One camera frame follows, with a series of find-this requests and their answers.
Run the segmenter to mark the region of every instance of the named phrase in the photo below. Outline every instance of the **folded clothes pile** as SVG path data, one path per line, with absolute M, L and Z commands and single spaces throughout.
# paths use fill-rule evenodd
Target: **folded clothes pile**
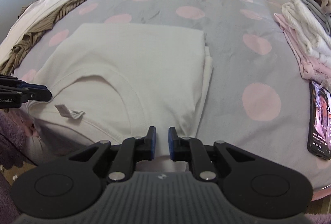
M 0 74 L 12 74 L 42 36 L 85 1 L 37 0 L 23 7 L 18 20 L 0 44 Z
M 289 0 L 275 18 L 302 78 L 323 82 L 331 89 L 331 0 Z

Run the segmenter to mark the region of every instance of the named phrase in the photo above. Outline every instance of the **gray gripper base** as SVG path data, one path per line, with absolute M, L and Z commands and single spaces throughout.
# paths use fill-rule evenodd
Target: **gray gripper base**
M 312 224 L 304 214 L 288 219 L 256 218 L 232 206 L 216 184 L 190 172 L 135 172 L 123 183 L 109 184 L 87 210 L 63 219 L 23 214 L 14 224 Z

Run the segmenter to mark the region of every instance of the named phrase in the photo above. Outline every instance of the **bed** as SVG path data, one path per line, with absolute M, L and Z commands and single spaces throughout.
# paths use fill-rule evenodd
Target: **bed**
M 203 30 L 213 73 L 197 138 L 224 140 L 303 173 L 315 193 L 330 161 L 307 151 L 309 86 L 273 19 L 287 0 L 88 0 L 59 21 L 14 75 L 27 82 L 82 23 L 146 23 Z

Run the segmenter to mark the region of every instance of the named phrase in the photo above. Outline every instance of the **smartphone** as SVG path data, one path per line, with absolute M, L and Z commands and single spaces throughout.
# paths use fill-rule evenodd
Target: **smartphone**
M 309 84 L 310 122 L 308 151 L 323 159 L 331 159 L 331 94 L 315 81 Z

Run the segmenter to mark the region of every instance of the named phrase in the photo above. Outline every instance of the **care label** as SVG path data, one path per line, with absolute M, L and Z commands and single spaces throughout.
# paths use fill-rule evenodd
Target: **care label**
M 71 109 L 67 108 L 67 106 L 65 104 L 58 104 L 55 107 L 59 111 L 61 117 L 78 119 L 82 115 L 85 114 L 84 111 L 71 110 Z

